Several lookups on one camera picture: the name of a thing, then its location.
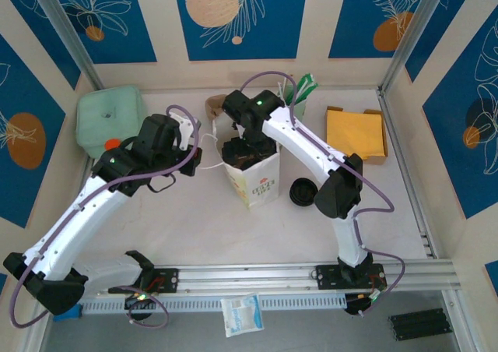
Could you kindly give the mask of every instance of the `black lid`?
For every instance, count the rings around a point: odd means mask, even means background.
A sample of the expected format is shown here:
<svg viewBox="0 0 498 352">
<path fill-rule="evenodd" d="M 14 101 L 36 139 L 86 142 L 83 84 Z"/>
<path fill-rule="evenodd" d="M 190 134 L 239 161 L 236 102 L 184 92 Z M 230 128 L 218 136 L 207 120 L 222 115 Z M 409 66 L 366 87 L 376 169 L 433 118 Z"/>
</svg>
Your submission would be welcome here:
<svg viewBox="0 0 498 352">
<path fill-rule="evenodd" d="M 317 194 L 317 186 L 308 178 L 298 178 L 290 186 L 290 199 L 298 206 L 310 206 Z"/>
</svg>

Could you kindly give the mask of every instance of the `yellow napkin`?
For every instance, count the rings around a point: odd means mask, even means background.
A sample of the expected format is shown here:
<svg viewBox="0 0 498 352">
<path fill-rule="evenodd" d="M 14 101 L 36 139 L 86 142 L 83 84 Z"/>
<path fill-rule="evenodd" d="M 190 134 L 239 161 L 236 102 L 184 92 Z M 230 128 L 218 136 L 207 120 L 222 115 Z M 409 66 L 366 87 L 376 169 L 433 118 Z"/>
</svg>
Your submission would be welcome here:
<svg viewBox="0 0 498 352">
<path fill-rule="evenodd" d="M 382 117 L 327 109 L 327 143 L 348 156 L 357 153 L 363 160 L 384 156 Z"/>
</svg>

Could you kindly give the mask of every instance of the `white tabletop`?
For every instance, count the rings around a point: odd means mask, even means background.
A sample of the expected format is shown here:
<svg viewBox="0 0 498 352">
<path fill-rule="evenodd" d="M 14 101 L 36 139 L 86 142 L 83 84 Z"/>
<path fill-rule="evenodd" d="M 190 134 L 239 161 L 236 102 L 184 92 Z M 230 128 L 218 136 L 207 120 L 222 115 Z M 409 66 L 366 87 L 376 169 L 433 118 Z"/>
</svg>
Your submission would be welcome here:
<svg viewBox="0 0 498 352">
<path fill-rule="evenodd" d="M 253 96 L 259 91 L 247 89 L 246 93 Z M 163 113 L 171 104 L 186 107 L 202 122 L 202 135 L 211 132 L 205 100 L 229 92 L 184 90 L 147 93 L 143 98 L 149 114 Z M 356 112 L 380 109 L 374 90 L 316 90 L 308 99 L 303 122 L 321 138 L 325 136 L 329 105 Z M 377 251 L 424 259 L 423 243 L 390 140 L 388 144 L 385 163 L 365 164 L 363 173 L 393 200 L 396 210 L 363 214 L 359 219 L 363 240 Z M 202 149 L 201 167 L 219 162 L 211 138 L 204 138 Z M 223 167 L 198 170 L 193 178 L 179 174 L 176 185 L 158 195 L 143 187 L 109 219 L 82 258 L 110 258 L 136 249 L 157 265 L 335 261 L 338 247 L 331 220 L 315 206 L 295 206 L 289 199 L 289 188 L 300 177 L 314 180 L 301 162 L 283 150 L 280 196 L 253 210 L 239 199 Z M 169 182 L 160 178 L 153 184 L 159 188 Z M 384 202 L 364 185 L 360 206 L 384 206 Z"/>
</svg>

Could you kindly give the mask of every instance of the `plastic packet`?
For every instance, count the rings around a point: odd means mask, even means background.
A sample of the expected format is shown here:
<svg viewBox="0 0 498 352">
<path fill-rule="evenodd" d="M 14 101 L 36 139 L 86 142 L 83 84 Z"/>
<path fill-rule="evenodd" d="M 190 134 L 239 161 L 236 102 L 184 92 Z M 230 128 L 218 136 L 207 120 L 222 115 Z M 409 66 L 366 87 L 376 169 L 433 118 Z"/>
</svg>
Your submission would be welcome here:
<svg viewBox="0 0 498 352">
<path fill-rule="evenodd" d="M 221 308 L 227 338 L 264 329 L 257 294 L 221 299 Z"/>
</svg>

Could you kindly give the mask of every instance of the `brown box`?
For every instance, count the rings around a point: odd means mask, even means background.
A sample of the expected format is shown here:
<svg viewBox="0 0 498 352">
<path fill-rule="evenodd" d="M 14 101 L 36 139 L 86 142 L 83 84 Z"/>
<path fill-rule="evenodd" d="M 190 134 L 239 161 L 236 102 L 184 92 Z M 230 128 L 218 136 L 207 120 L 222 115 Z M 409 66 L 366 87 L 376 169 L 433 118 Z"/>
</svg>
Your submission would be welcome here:
<svg viewBox="0 0 498 352">
<path fill-rule="evenodd" d="M 342 112 L 344 111 L 344 108 L 340 107 L 332 107 L 329 106 L 327 107 L 327 111 L 339 111 Z M 386 158 L 388 157 L 388 138 L 386 134 L 386 125 L 384 122 L 384 115 L 382 114 L 382 111 L 378 111 L 375 109 L 366 109 L 364 111 L 364 114 L 380 114 L 381 119 L 382 119 L 382 142 L 384 144 L 384 155 L 383 156 L 370 156 L 363 162 L 365 164 L 371 164 L 371 165 L 382 165 L 385 161 Z M 327 138 L 327 115 L 325 114 L 325 138 Z"/>
</svg>

